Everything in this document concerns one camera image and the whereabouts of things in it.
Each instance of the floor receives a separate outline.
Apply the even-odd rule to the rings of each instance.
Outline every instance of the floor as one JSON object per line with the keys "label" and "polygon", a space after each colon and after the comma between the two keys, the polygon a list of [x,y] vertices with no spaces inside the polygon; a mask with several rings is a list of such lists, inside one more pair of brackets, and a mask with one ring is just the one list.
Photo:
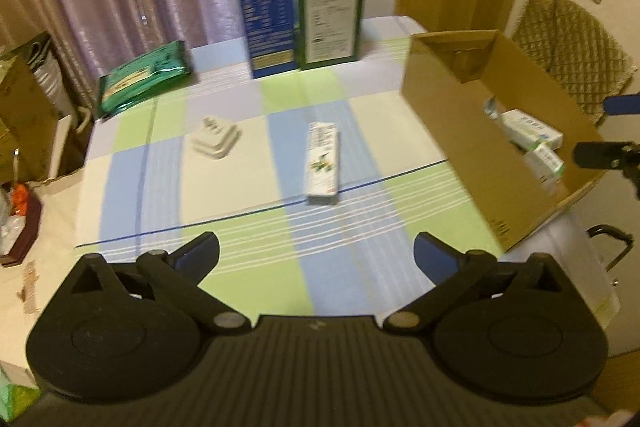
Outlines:
{"label": "floor", "polygon": [[[626,92],[638,92],[640,78]],[[605,140],[640,142],[640,116],[609,117],[600,127]],[[574,213],[591,227],[606,223],[632,233],[636,247],[610,272],[620,280],[616,290],[620,313],[607,328],[611,355],[640,349],[640,201],[630,181],[620,172],[608,172],[598,185],[574,206]],[[593,239],[608,263],[622,250],[621,243],[603,236]]]}
{"label": "floor", "polygon": [[[76,213],[82,170],[36,188],[43,206],[38,238],[20,266],[0,268],[0,362],[27,367],[24,342],[40,312],[71,270],[76,258]],[[18,294],[29,285],[32,268],[33,298],[24,303]]]}

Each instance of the power cord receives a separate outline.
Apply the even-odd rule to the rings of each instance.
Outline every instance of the power cord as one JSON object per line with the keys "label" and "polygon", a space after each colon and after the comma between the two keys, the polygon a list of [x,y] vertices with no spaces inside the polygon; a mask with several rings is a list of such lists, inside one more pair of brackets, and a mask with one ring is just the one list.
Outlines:
{"label": "power cord", "polygon": [[551,59],[549,60],[549,65],[546,67],[546,73],[551,72],[551,68],[553,68],[554,63],[556,61],[556,52],[558,51],[558,0],[554,0],[554,39],[551,44]]}

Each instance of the cardboard box flap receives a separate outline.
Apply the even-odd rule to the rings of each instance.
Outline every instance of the cardboard box flap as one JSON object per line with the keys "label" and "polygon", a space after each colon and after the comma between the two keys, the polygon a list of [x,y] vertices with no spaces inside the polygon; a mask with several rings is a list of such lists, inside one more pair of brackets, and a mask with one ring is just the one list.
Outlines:
{"label": "cardboard box flap", "polygon": [[465,83],[482,77],[497,34],[496,30],[423,33],[412,42],[418,52],[427,45]]}
{"label": "cardboard box flap", "polygon": [[511,248],[551,216],[555,204],[460,81],[432,50],[416,44],[402,95],[444,150],[502,247]]}

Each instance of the small white box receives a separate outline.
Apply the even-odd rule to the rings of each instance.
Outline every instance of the small white box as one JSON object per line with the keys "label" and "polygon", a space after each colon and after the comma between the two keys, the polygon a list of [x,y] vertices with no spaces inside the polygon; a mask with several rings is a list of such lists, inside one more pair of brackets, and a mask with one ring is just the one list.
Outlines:
{"label": "small white box", "polygon": [[193,148],[207,156],[224,158],[240,137],[238,126],[226,118],[206,116],[201,128],[193,133]]}
{"label": "small white box", "polygon": [[337,203],[338,126],[309,124],[306,146],[305,194],[309,203]]}
{"label": "small white box", "polygon": [[551,150],[562,147],[564,135],[561,132],[519,109],[502,113],[500,120],[510,140],[526,151],[538,142]]}
{"label": "small white box", "polygon": [[545,144],[539,143],[524,155],[524,161],[547,192],[555,193],[564,172],[564,162],[560,156]]}

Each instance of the green plastic bag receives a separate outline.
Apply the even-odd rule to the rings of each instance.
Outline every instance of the green plastic bag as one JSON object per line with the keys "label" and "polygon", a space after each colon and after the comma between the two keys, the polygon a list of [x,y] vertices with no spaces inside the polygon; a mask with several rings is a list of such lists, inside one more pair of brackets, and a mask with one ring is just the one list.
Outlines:
{"label": "green plastic bag", "polygon": [[0,418],[15,420],[40,396],[40,391],[10,383],[0,388]]}
{"label": "green plastic bag", "polygon": [[191,73],[183,41],[174,41],[100,78],[96,117],[109,118],[177,84]]}

